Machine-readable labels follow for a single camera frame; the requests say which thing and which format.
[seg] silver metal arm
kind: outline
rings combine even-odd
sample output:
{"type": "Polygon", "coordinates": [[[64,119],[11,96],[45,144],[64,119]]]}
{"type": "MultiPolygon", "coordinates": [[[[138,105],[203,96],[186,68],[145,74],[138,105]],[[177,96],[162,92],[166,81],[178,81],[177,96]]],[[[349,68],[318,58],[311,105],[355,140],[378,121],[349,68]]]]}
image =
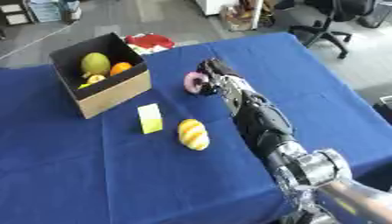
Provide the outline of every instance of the silver metal arm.
{"type": "Polygon", "coordinates": [[[352,216],[372,223],[392,223],[392,194],[354,181],[347,161],[333,149],[307,152],[293,136],[282,112],[258,94],[242,77],[217,59],[199,64],[207,76],[203,95],[220,94],[247,146],[297,209],[286,223],[339,223],[319,204],[332,199],[352,216]]]}

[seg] white cabinet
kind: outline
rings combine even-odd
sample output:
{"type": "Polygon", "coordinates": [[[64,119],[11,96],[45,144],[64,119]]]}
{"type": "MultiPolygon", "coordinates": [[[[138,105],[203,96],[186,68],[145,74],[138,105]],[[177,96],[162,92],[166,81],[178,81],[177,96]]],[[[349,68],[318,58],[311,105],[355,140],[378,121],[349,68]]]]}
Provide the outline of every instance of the white cabinet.
{"type": "Polygon", "coordinates": [[[219,14],[223,5],[238,4],[238,0],[195,0],[206,16],[219,14]]]}

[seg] chair wheel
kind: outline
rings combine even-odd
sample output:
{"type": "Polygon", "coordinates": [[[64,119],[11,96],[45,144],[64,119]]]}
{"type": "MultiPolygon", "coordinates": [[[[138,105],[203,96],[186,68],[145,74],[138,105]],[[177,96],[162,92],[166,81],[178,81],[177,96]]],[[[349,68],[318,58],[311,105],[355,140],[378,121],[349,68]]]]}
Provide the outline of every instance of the chair wheel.
{"type": "Polygon", "coordinates": [[[339,59],[340,60],[343,60],[343,59],[345,59],[346,57],[347,57],[347,55],[348,55],[348,52],[342,52],[340,55],[339,55],[339,59]]]}
{"type": "Polygon", "coordinates": [[[345,41],[346,43],[350,42],[352,35],[348,35],[346,36],[343,41],[345,41]]]}
{"type": "Polygon", "coordinates": [[[313,27],[319,28],[323,26],[323,23],[319,20],[314,21],[313,27]]]}

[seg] office chair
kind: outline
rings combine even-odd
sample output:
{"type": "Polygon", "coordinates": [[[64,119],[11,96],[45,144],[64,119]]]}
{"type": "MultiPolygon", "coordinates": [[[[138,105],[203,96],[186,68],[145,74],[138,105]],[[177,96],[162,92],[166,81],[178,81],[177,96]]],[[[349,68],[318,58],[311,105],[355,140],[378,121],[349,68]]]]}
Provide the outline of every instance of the office chair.
{"type": "Polygon", "coordinates": [[[305,3],[326,14],[325,22],[317,20],[313,26],[293,25],[289,32],[294,34],[295,31],[302,31],[313,34],[313,37],[304,43],[306,47],[311,47],[319,39],[332,42],[341,50],[339,59],[344,59],[348,50],[336,36],[343,36],[344,42],[348,43],[352,34],[343,31],[330,31],[332,22],[346,22],[357,16],[366,16],[375,8],[375,0],[306,0],[305,3]]]}

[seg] chair leg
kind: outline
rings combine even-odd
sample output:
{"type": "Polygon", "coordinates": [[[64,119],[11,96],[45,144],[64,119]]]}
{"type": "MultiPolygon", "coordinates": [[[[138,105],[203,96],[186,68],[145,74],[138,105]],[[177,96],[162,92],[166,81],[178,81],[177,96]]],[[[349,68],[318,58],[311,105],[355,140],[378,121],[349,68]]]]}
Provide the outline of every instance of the chair leg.
{"type": "Polygon", "coordinates": [[[350,42],[351,37],[353,36],[353,34],[343,31],[332,31],[332,34],[336,36],[345,36],[344,41],[347,43],[350,42]]]}
{"type": "Polygon", "coordinates": [[[314,43],[316,43],[316,41],[318,41],[319,39],[321,39],[324,35],[324,32],[319,32],[316,35],[314,35],[311,39],[309,39],[308,41],[306,41],[304,43],[304,46],[306,47],[311,47],[314,43]]]}
{"type": "Polygon", "coordinates": [[[0,39],[5,39],[5,32],[0,28],[0,39]]]}
{"type": "Polygon", "coordinates": [[[289,29],[289,33],[294,34],[295,31],[301,31],[301,32],[309,32],[313,34],[317,34],[320,32],[320,28],[318,27],[311,27],[311,26],[305,26],[305,25],[293,25],[289,29]]]}
{"type": "Polygon", "coordinates": [[[348,50],[346,49],[345,46],[343,46],[343,44],[340,42],[340,40],[338,40],[335,36],[333,36],[333,34],[331,34],[330,32],[326,32],[326,33],[324,33],[322,39],[329,40],[331,43],[336,45],[341,50],[341,54],[339,55],[340,59],[343,60],[347,56],[348,50]]]}

